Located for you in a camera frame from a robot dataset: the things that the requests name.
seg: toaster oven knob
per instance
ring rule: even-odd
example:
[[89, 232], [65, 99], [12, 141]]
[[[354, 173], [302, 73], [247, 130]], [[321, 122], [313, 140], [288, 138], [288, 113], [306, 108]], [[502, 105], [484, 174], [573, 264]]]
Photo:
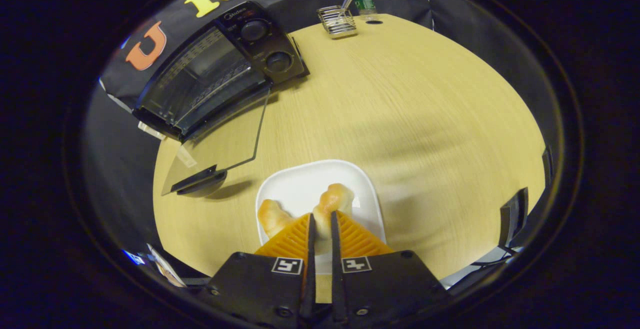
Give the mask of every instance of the toaster oven knob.
[[247, 42], [255, 42], [267, 34], [269, 27], [262, 20], [251, 20], [240, 29], [240, 36]]
[[267, 57], [267, 69], [272, 72], [284, 72], [291, 66], [291, 56], [283, 51], [276, 51]]

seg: plastic bottle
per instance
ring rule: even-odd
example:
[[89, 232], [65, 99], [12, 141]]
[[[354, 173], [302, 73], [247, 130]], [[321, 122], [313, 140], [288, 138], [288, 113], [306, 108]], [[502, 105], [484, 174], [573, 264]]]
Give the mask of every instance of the plastic bottle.
[[378, 11], [373, 0], [353, 0], [358, 8], [358, 14], [365, 20], [376, 20]]

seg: green label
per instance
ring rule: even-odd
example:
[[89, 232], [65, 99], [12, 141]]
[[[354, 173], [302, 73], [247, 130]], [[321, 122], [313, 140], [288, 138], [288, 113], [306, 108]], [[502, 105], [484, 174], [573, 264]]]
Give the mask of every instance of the green label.
[[356, 3], [356, 7], [358, 10], [368, 10], [375, 9], [376, 4], [373, 3], [373, 0], [354, 0]]

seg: screw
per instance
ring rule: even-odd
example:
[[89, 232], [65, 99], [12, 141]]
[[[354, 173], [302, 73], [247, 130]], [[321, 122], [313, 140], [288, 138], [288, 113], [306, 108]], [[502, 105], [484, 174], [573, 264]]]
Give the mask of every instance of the screw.
[[281, 306], [279, 308], [276, 309], [276, 314], [281, 316], [282, 318], [288, 318], [290, 316], [293, 315], [293, 313], [291, 312], [291, 310]]

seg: table surface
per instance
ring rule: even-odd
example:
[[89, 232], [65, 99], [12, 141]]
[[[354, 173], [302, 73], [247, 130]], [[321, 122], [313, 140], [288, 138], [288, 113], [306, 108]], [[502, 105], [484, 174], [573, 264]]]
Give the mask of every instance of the table surface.
[[[256, 251], [260, 185], [318, 160], [364, 170], [388, 245], [414, 250], [438, 279], [498, 244], [499, 209], [519, 189], [528, 187], [533, 208], [545, 187], [545, 144], [514, 88], [443, 35], [388, 14], [380, 19], [356, 17], [358, 35], [336, 40], [320, 24], [291, 33], [311, 74], [274, 88], [256, 159], [230, 170], [212, 196], [161, 195], [179, 149], [163, 140], [153, 208], [167, 252], [213, 276], [230, 254]], [[227, 135], [255, 133], [246, 122], [230, 121]], [[210, 149], [224, 156], [234, 145]], [[242, 140], [237, 145], [246, 151]], [[330, 276], [317, 280], [318, 302], [330, 302]]]

